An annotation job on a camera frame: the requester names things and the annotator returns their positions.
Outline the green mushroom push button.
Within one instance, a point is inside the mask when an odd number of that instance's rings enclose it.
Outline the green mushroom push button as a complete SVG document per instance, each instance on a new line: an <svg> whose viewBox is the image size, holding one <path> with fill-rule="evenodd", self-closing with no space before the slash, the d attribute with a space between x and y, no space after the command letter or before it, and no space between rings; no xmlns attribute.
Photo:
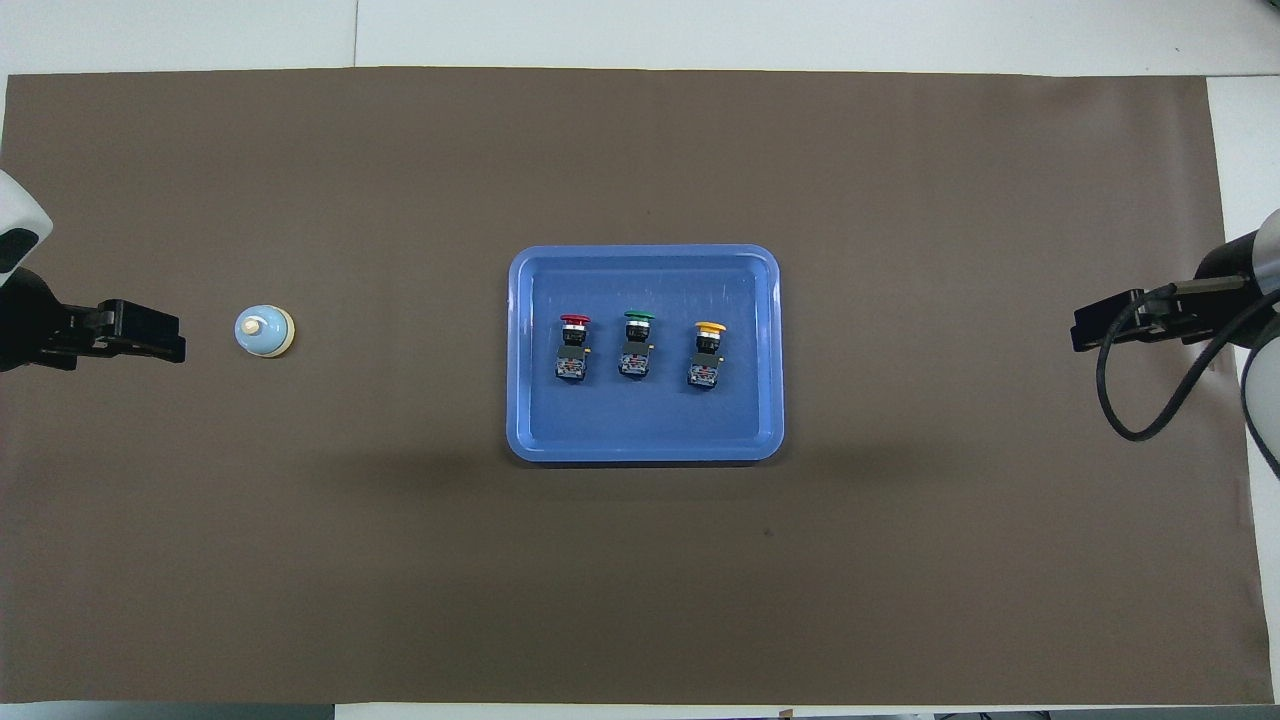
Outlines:
<svg viewBox="0 0 1280 720"><path fill-rule="evenodd" d="M650 370L650 343L654 315L639 310L627 310L625 318L625 338L620 351L618 372L630 379L643 379Z"/></svg>

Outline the light blue service bell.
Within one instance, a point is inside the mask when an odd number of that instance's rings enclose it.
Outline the light blue service bell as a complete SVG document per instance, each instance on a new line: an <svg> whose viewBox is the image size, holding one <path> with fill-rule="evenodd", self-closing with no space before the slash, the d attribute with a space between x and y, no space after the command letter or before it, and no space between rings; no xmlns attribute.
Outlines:
<svg viewBox="0 0 1280 720"><path fill-rule="evenodd" d="M287 354L296 338L293 316L271 304L253 305L236 319L236 342L255 357L279 357Z"/></svg>

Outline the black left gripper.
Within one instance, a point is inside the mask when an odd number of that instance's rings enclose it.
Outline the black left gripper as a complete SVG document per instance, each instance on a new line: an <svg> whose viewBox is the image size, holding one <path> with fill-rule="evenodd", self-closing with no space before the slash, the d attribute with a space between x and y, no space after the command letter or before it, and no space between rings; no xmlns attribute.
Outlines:
<svg viewBox="0 0 1280 720"><path fill-rule="evenodd" d="M110 357L186 361L187 342L178 316L124 299L104 301L99 305L99 348L96 332L86 325L96 311L60 302L40 275L15 269L0 287L0 373L27 365L72 372L79 357L102 357L105 352Z"/></svg>

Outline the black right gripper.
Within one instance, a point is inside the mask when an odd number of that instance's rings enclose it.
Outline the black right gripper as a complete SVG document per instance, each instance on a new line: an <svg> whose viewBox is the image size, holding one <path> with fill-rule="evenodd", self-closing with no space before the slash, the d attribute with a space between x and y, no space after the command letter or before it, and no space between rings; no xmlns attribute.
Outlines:
<svg viewBox="0 0 1280 720"><path fill-rule="evenodd" d="M1101 348L1112 322L1144 291L1125 290L1074 311L1070 329L1075 352ZM1252 281L1181 281L1149 292L1143 305L1123 315L1114 343L1180 340L1190 345L1217 337L1257 300Z"/></svg>

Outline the brown table mat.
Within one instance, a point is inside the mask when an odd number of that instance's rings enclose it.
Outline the brown table mat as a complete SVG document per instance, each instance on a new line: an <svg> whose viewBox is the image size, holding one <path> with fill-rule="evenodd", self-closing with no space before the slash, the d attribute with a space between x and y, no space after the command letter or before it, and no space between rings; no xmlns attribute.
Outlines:
<svg viewBox="0 0 1280 720"><path fill-rule="evenodd" d="M1068 333L1221 242L1202 78L20 76L0 167L188 340L0 375L0 701L1272 698L1231 364L1130 445ZM774 455L513 455L509 264L586 243L774 255Z"/></svg>

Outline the yellow mushroom push button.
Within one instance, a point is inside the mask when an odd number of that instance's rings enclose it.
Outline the yellow mushroom push button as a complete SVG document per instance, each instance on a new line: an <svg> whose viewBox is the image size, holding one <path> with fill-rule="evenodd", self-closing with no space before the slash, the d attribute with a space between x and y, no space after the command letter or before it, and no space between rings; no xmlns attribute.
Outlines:
<svg viewBox="0 0 1280 720"><path fill-rule="evenodd" d="M695 322L694 348L686 373L686 383L698 389L714 389L719 382L722 334L726 327L716 322Z"/></svg>

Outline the blue plastic tray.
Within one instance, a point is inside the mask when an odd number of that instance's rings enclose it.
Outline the blue plastic tray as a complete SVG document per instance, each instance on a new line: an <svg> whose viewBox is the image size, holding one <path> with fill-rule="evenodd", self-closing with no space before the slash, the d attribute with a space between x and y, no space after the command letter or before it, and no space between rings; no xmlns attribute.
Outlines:
<svg viewBox="0 0 1280 720"><path fill-rule="evenodd" d="M785 438L781 270L754 243L534 246L508 272L506 437L530 462L755 462ZM622 377L625 313L654 315ZM561 315L590 318L588 374L556 378ZM714 389L686 383L695 322L726 327Z"/></svg>

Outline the red mushroom push button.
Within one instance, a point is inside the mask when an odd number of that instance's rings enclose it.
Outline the red mushroom push button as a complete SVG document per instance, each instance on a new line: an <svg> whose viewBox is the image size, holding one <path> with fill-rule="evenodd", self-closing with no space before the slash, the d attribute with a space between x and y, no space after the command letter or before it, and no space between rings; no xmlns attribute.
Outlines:
<svg viewBox="0 0 1280 720"><path fill-rule="evenodd" d="M559 316L561 345L556 352L556 378L566 382L581 382L588 374L588 346L590 318L581 314L562 314Z"/></svg>

